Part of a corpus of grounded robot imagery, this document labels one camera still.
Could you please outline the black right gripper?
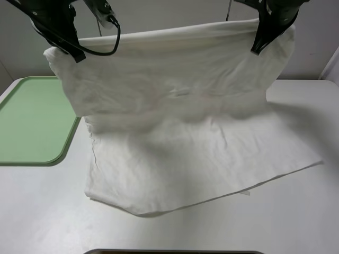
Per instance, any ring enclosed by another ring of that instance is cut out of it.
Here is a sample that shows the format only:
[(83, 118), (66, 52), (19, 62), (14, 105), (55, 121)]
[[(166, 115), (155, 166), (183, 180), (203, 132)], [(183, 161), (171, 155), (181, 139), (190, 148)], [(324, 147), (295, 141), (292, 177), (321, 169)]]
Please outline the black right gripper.
[(254, 8), (259, 13), (257, 28), (251, 53), (260, 53), (295, 21), (304, 0), (244, 0), (238, 3)]

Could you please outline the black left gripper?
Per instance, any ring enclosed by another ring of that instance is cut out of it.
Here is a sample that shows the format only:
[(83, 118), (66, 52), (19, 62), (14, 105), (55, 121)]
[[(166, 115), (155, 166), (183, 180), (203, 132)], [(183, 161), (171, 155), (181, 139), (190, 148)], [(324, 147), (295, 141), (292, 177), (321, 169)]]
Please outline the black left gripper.
[(76, 48), (79, 44), (74, 26), (76, 11), (72, 1), (8, 1), (26, 14), (34, 29), (50, 45), (66, 55), (71, 55), (76, 63), (86, 59), (85, 53)]

